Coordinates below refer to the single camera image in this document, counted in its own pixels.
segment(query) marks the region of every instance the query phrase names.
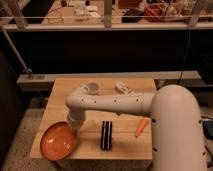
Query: tiled floor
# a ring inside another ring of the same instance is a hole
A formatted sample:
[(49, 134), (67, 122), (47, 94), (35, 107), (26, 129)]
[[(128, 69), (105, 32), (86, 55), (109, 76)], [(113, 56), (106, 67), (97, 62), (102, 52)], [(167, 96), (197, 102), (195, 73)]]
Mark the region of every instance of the tiled floor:
[[(2, 171), (137, 171), (145, 170), (150, 163), (141, 161), (65, 160), (59, 162), (61, 167), (58, 168), (56, 165), (45, 159), (31, 159), (29, 157), (29, 153), (36, 130), (38, 129), (42, 118), (43, 111), (44, 108), (38, 108), (37, 106), (31, 106), (26, 110), (2, 167)], [(213, 117), (213, 109), (201, 107), (201, 112), (202, 115)], [(212, 141), (208, 140), (206, 141), (206, 144), (213, 152)]]

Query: orange carrot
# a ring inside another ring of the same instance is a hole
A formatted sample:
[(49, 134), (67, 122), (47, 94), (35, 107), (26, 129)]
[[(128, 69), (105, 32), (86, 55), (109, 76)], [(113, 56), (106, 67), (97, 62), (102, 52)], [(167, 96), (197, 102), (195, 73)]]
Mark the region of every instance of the orange carrot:
[(138, 125), (138, 127), (135, 131), (135, 137), (136, 138), (140, 135), (140, 133), (143, 131), (145, 126), (148, 124), (148, 122), (149, 122), (149, 119), (145, 118), (145, 117), (140, 120), (140, 123), (139, 123), (139, 125)]

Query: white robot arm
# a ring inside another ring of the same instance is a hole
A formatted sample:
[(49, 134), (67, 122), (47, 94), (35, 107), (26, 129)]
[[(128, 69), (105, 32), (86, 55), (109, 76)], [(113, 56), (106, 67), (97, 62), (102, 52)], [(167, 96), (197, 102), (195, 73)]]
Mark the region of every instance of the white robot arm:
[(66, 100), (68, 121), (78, 130), (85, 110), (100, 110), (152, 119), (154, 171), (206, 171), (206, 156), (200, 109), (187, 89), (170, 85), (153, 93), (88, 95), (79, 87)]

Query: black cable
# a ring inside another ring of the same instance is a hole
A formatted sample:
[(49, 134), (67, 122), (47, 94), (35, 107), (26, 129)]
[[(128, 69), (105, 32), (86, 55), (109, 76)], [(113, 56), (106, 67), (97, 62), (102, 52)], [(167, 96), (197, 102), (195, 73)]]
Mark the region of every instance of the black cable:
[(177, 81), (177, 84), (180, 84), (180, 82), (182, 80), (185, 64), (186, 64), (186, 61), (187, 61), (188, 56), (189, 56), (190, 45), (191, 45), (191, 32), (190, 32), (190, 27), (188, 27), (188, 41), (187, 41), (186, 51), (185, 51), (184, 58), (183, 58), (183, 65), (181, 66), (180, 77)]
[(210, 168), (210, 167), (213, 167), (213, 155), (206, 145), (205, 145), (205, 148), (206, 148), (206, 151), (209, 153), (209, 156), (211, 157), (211, 161), (207, 163), (207, 167)]

